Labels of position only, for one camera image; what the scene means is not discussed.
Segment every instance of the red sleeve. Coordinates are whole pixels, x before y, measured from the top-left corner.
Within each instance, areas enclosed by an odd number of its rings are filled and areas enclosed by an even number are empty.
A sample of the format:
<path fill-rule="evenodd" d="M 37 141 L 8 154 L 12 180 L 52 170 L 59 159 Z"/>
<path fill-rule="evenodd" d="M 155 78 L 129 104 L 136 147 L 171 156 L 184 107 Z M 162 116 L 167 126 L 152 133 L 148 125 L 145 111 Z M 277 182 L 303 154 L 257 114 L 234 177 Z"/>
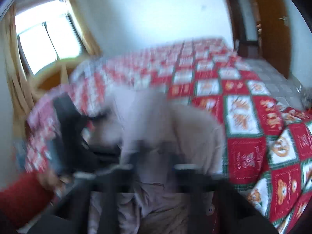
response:
<path fill-rule="evenodd" d="M 38 182 L 37 172 L 25 173 L 0 192 L 0 210 L 19 229 L 44 210 L 53 196 Z"/>

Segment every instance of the red and white checkered bedspread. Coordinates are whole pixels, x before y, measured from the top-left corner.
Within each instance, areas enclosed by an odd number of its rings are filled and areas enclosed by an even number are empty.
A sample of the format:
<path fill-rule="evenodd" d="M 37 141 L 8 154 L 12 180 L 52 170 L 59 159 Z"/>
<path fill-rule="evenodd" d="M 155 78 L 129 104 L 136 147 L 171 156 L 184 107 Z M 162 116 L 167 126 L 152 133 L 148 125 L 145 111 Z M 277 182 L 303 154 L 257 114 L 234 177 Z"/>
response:
<path fill-rule="evenodd" d="M 80 66 L 70 85 L 53 89 L 28 118 L 26 169 L 45 169 L 45 140 L 57 129 L 53 97 L 68 92 L 83 113 L 96 114 L 105 89 L 126 83 L 140 89 L 158 87 L 170 100 L 207 110 L 224 125 L 227 140 L 223 173 L 235 188 L 286 233 L 312 195 L 311 116 L 280 111 L 265 84 L 222 39 L 146 49 Z"/>

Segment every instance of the yellow curtain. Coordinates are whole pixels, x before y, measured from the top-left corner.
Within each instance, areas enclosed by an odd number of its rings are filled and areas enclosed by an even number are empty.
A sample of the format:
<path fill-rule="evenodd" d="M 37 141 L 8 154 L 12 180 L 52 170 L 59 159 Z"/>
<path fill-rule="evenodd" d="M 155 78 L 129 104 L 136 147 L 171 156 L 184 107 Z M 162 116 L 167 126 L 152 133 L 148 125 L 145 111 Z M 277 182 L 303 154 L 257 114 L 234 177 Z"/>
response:
<path fill-rule="evenodd" d="M 15 15 L 16 8 L 12 5 L 1 20 L 0 29 L 4 42 L 7 83 L 13 103 L 13 133 L 16 137 L 24 137 L 25 120 L 34 106 L 34 101 L 18 52 Z"/>
<path fill-rule="evenodd" d="M 83 15 L 77 5 L 76 0 L 65 0 L 66 4 L 68 5 L 69 13 L 73 18 L 74 26 L 84 44 L 88 54 L 90 55 L 101 55 L 102 51 L 99 47 L 98 43 L 96 43 L 95 38 L 93 37 L 92 33 L 90 32 Z"/>

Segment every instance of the red sweater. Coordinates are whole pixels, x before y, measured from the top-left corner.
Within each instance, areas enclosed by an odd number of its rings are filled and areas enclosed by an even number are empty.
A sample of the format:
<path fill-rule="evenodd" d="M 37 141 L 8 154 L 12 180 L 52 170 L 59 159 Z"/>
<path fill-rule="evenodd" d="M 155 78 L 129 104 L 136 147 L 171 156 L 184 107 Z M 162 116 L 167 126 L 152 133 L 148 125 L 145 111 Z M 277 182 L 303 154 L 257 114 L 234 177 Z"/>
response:
<path fill-rule="evenodd" d="M 19 229 L 44 210 L 53 196 L 38 182 L 37 172 L 25 173 L 0 192 L 0 211 Z"/>

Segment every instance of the bedspread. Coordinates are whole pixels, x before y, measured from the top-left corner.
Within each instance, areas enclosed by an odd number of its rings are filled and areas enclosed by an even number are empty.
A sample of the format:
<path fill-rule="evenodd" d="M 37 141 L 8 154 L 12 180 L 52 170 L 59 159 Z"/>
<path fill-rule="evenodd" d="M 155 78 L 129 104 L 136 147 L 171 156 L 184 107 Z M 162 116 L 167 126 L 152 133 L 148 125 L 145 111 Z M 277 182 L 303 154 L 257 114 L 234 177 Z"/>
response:
<path fill-rule="evenodd" d="M 99 59 L 78 67 L 71 78 L 69 86 L 53 89 L 53 97 L 68 92 L 88 115 L 101 109 L 114 83 L 156 87 L 176 103 L 207 110 L 226 135 L 223 173 L 280 233 L 294 226 L 310 200 L 312 117 L 292 108 L 280 110 L 257 74 L 222 39 Z M 51 99 L 49 94 L 40 99 L 29 116 L 34 133 L 27 170 L 44 169 L 50 157 L 44 141 L 57 130 Z"/>

